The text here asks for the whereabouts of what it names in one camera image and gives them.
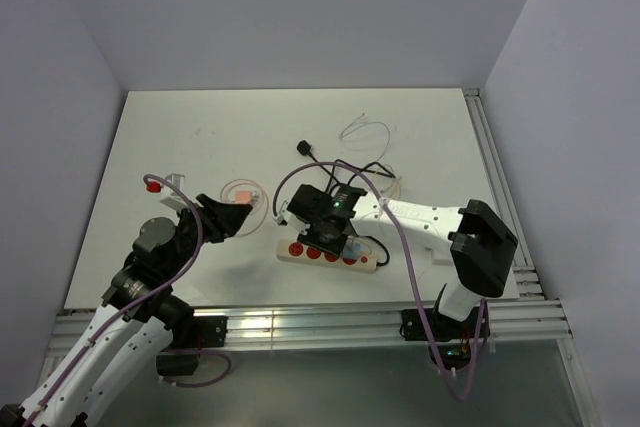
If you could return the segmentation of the blue charger plug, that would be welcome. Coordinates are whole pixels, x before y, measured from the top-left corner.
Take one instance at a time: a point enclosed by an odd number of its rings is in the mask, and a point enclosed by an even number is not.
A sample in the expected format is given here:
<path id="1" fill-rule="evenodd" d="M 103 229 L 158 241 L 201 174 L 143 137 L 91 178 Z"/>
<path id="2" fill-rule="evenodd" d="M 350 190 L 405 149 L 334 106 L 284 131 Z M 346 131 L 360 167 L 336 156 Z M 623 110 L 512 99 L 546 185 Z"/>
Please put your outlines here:
<path id="1" fill-rule="evenodd" d="M 365 253 L 366 249 L 358 241 L 350 241 L 345 244 L 342 256 L 349 259 L 358 259 Z"/>

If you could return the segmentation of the white charger adapter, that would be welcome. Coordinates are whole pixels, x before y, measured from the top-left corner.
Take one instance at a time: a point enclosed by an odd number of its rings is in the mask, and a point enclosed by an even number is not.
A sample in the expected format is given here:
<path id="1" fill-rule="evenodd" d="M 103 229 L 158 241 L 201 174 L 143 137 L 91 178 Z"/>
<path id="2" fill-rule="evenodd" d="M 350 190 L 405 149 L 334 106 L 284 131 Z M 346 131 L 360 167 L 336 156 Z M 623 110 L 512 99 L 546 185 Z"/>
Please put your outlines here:
<path id="1" fill-rule="evenodd" d="M 439 251 L 430 248 L 426 248 L 429 254 L 429 260 L 434 266 L 454 266 L 454 260 L 449 250 Z"/>

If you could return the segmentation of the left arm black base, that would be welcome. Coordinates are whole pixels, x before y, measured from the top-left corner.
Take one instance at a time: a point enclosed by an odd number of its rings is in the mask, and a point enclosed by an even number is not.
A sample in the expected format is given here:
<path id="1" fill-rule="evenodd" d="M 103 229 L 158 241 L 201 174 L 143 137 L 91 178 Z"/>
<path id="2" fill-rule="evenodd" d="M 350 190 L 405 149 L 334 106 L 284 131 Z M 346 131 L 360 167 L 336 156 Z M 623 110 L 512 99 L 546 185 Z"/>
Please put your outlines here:
<path id="1" fill-rule="evenodd" d="M 224 314 L 196 316 L 193 307 L 174 295 L 163 301 L 157 314 L 171 333 L 170 354 L 156 356 L 156 371 L 165 380 L 192 376 L 206 349 L 225 345 L 228 317 Z"/>

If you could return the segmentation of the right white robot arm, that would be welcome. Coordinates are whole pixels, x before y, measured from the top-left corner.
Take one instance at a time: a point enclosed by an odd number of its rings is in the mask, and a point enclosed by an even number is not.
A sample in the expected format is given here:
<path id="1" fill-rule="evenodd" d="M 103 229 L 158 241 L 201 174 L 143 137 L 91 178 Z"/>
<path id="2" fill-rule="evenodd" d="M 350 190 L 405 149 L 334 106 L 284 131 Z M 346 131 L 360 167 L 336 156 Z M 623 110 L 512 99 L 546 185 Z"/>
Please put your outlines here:
<path id="1" fill-rule="evenodd" d="M 504 294 L 518 239 L 485 202 L 437 207 L 393 200 L 343 185 L 335 195 L 301 185 L 283 203 L 278 222 L 296 229 L 298 241 L 331 255 L 350 237 L 397 235 L 404 249 L 426 247 L 451 257 L 456 272 L 438 294 L 435 330 L 452 337 L 483 299 Z"/>

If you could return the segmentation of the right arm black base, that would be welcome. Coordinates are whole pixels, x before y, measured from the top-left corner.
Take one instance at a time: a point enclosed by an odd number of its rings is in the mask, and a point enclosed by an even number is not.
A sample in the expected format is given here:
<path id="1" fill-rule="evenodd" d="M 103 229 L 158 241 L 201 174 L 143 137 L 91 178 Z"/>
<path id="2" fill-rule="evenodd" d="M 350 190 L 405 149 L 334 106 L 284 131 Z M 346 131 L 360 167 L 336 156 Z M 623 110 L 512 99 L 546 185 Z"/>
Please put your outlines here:
<path id="1" fill-rule="evenodd" d="M 487 345 L 491 336 L 487 305 L 474 307 L 469 317 L 456 321 L 425 308 L 432 335 L 442 358 L 443 366 L 452 371 L 464 371 L 471 366 L 472 348 L 479 351 Z M 426 330 L 416 308 L 400 312 L 399 335 L 406 342 L 428 342 Z"/>

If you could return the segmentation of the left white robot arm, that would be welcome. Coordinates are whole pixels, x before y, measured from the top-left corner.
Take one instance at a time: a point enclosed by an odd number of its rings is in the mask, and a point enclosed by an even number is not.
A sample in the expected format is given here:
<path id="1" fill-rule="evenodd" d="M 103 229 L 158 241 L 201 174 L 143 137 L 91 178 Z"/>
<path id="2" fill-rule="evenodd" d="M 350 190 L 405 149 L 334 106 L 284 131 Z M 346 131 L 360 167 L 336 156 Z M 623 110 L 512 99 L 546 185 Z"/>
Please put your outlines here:
<path id="1" fill-rule="evenodd" d="M 33 394 L 2 407 L 2 425 L 97 425 L 145 364 L 192 340 L 194 310 L 173 295 L 170 281 L 203 244 L 234 237 L 251 211 L 200 194 L 176 220 L 146 221 L 88 327 Z"/>

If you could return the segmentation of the pink charger plug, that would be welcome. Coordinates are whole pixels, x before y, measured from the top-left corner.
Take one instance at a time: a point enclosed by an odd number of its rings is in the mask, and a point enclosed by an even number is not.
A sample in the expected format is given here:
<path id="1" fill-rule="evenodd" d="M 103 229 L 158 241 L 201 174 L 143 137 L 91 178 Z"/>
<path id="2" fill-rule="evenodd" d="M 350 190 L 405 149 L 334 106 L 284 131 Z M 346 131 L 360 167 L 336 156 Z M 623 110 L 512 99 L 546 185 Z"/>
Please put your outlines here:
<path id="1" fill-rule="evenodd" d="M 234 193 L 234 201 L 236 204 L 250 204 L 253 200 L 253 192 L 248 190 L 239 190 Z"/>

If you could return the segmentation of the beige power strip red sockets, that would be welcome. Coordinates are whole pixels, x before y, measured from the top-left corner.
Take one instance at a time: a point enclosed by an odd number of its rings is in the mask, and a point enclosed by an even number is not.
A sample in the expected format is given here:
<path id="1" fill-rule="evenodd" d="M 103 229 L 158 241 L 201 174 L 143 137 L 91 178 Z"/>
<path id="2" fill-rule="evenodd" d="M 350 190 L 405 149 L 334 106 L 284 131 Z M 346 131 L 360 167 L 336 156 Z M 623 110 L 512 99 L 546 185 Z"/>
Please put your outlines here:
<path id="1" fill-rule="evenodd" d="M 371 274 L 378 269 L 378 257 L 366 244 L 365 253 L 358 259 L 344 258 L 323 253 L 298 241 L 282 239 L 276 247 L 276 257 L 282 262 L 334 268 L 351 272 Z"/>

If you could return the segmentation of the right side aluminium rail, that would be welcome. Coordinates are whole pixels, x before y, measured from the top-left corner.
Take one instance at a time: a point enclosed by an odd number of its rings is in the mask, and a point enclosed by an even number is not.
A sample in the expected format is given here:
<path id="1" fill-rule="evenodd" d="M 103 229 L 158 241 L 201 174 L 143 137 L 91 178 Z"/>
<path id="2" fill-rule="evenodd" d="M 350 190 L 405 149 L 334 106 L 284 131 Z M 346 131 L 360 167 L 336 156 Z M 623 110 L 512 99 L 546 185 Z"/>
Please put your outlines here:
<path id="1" fill-rule="evenodd" d="M 499 215 L 519 241 L 514 257 L 513 272 L 520 298 L 523 300 L 545 299 L 546 296 L 536 268 L 534 267 L 534 262 L 531 258 L 515 203 L 483 108 L 481 91 L 479 89 L 464 89 L 463 97 L 480 147 L 494 203 L 496 204 Z"/>

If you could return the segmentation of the aluminium mounting rail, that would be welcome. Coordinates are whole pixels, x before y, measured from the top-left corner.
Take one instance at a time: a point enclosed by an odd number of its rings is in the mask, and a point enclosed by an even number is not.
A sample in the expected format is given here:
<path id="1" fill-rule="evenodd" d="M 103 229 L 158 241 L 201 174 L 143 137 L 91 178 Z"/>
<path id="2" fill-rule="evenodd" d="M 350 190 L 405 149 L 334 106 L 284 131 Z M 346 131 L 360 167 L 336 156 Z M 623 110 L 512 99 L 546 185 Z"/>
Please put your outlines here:
<path id="1" fill-rule="evenodd" d="M 410 303 L 198 308 L 194 319 L 211 323 L 213 332 L 197 335 L 196 344 L 228 351 L 413 346 L 426 334 L 412 309 Z M 573 337 L 558 300 L 491 302 L 482 328 L 493 342 Z"/>

